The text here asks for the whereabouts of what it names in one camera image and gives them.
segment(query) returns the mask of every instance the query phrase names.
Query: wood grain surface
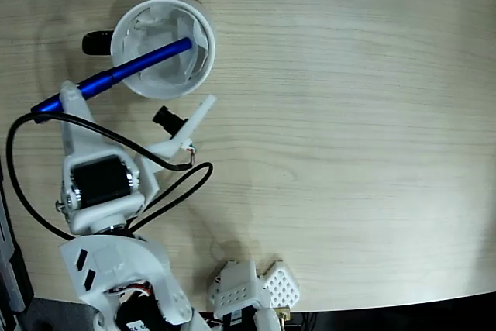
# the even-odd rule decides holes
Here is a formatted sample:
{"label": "wood grain surface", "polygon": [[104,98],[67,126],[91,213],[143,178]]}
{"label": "wood grain surface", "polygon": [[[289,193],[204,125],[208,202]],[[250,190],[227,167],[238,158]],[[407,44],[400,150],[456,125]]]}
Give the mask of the wood grain surface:
{"label": "wood grain surface", "polygon": [[[81,38],[141,1],[0,0],[2,144],[62,81],[110,67]],[[199,1],[218,30],[215,66],[167,105],[188,116],[217,95],[195,133],[215,172],[141,231],[164,244],[195,306],[225,260],[248,258],[261,272],[287,261],[297,310],[496,291],[496,0]],[[117,86],[90,107],[148,144],[164,137],[151,120],[162,104]],[[66,229],[53,206],[58,125],[29,124],[15,146],[30,201]],[[5,188],[36,295],[77,300],[62,241]]]}

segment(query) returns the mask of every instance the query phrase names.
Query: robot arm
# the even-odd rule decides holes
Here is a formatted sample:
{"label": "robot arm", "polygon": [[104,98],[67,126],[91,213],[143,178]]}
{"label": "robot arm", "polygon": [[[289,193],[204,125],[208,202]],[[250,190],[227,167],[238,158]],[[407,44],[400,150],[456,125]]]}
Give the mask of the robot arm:
{"label": "robot arm", "polygon": [[[93,121],[75,84],[63,83],[60,101],[66,113]],[[190,119],[179,119],[180,128],[170,140],[147,149],[165,160],[181,148],[194,149],[190,136],[214,102],[209,96]],[[139,154],[132,159],[120,145],[107,143],[89,129],[63,122],[61,130],[66,156],[57,205],[78,237],[63,244],[60,252],[77,296],[99,311],[95,330],[209,331],[174,278],[165,249],[127,229],[128,221],[159,191],[155,173],[162,168]],[[219,278],[212,300],[215,317],[229,322],[224,329],[236,331],[238,325],[281,331],[271,308],[281,303],[274,303],[271,284],[257,277],[254,262],[232,263]]]}

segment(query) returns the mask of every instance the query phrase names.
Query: blue pen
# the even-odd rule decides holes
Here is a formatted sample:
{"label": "blue pen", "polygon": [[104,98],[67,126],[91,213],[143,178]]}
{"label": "blue pen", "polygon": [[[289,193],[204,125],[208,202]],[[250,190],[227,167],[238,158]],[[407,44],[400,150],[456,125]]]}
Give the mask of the blue pen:
{"label": "blue pen", "polygon": [[[181,52],[185,52],[193,47],[188,38],[183,38],[157,50],[137,57],[134,60],[128,61],[125,64],[119,65],[107,71],[102,71],[84,79],[77,85],[85,100],[95,97],[99,93],[111,88],[114,84],[119,83],[141,70],[158,64],[168,58],[176,56]],[[56,94],[45,101],[34,105],[31,112],[62,112],[62,103],[60,102],[59,95]]]}

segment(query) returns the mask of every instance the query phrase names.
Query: black cable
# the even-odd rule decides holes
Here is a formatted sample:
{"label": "black cable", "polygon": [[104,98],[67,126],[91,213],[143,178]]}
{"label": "black cable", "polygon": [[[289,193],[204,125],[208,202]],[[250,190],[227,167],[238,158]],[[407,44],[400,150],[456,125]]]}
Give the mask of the black cable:
{"label": "black cable", "polygon": [[179,185],[181,185],[185,180],[187,180],[190,176],[195,174],[196,172],[200,171],[203,168],[208,168],[208,170],[205,172],[205,175],[199,182],[197,182],[195,185],[193,185],[188,191],[186,191],[183,195],[177,197],[175,200],[172,202],[166,204],[164,207],[160,207],[158,210],[156,210],[154,213],[148,215],[144,219],[140,220],[133,226],[129,227],[129,231],[131,233],[134,233],[138,229],[144,227],[147,223],[150,221],[156,219],[158,216],[164,214],[165,212],[169,211],[170,209],[174,208],[176,205],[179,203],[183,202],[187,198],[189,198],[192,194],[194,194],[199,188],[203,186],[205,182],[212,176],[212,172],[214,171],[214,166],[210,162],[204,162],[202,164],[199,164],[192,170],[189,170],[186,174],[183,174],[181,178],[179,178],[176,182],[174,182],[166,191],[164,191],[161,195],[156,197],[145,209],[148,210],[154,205],[156,205],[158,202],[160,202],[163,198],[168,196],[175,188],[177,188]]}
{"label": "black cable", "polygon": [[[24,206],[26,211],[38,223],[40,223],[43,227],[45,227],[46,229],[51,231],[53,234],[55,234],[56,236],[59,236],[60,238],[62,238],[64,240],[72,240],[74,237],[71,236],[70,234],[63,232],[62,230],[58,229],[54,225],[50,224],[33,208],[33,206],[29,203],[26,196],[24,195],[24,192],[21,189],[19,179],[17,178],[16,169],[14,167],[13,148],[14,148],[14,139],[16,137],[16,133],[17,133],[19,127],[21,127],[23,124],[30,122],[30,121],[37,120],[37,119],[41,119],[44,121],[49,120],[49,119],[54,119],[54,120],[58,120],[61,122],[69,122],[71,124],[75,124],[77,126],[84,127],[84,128],[89,129],[93,132],[99,133],[99,134],[109,138],[110,140],[114,140],[117,143],[121,143],[122,145],[129,147],[132,150],[135,150],[137,153],[143,155],[144,157],[150,159],[154,163],[159,164],[161,167],[168,169],[170,171],[186,171],[188,169],[191,169],[193,166],[192,163],[189,163],[189,164],[170,164],[170,163],[166,162],[165,160],[163,160],[162,158],[158,157],[157,155],[151,153],[149,150],[140,146],[139,144],[133,142],[132,140],[130,140],[130,139],[128,139],[122,135],[119,135],[118,133],[115,133],[115,132],[111,131],[110,129],[106,129],[105,127],[102,127],[102,126],[100,126],[96,123],[93,123],[93,122],[89,122],[88,120],[82,119],[82,118],[77,117],[77,116],[72,116],[72,115],[69,115],[66,113],[61,113],[61,112],[37,112],[37,113],[28,113],[28,114],[25,114],[24,116],[20,116],[11,125],[11,127],[9,129],[9,133],[7,135],[7,142],[5,145],[5,152],[6,152],[5,160],[7,163],[7,170],[9,173],[9,177],[10,177],[10,180],[12,182],[12,187],[14,188],[14,192],[17,195],[17,198],[19,198],[19,200],[21,201],[21,204]],[[209,177],[212,174],[212,169],[210,170],[210,172],[208,172]],[[200,180],[200,182],[198,182],[198,184],[199,184],[198,188],[200,188],[206,182],[206,180],[204,180],[204,179],[205,179],[205,177],[202,178]],[[188,191],[188,193],[189,193],[188,196],[193,194],[196,190],[198,190],[198,188],[195,188],[195,187],[191,188],[190,191]],[[180,198],[176,199],[175,201],[173,201],[172,203],[175,203],[179,199],[180,199],[180,202],[182,202],[186,198],[180,197]],[[151,219],[145,221],[145,223],[143,223],[143,224],[141,224],[143,221],[139,222],[141,224],[140,226],[145,225],[149,221],[151,221]]]}

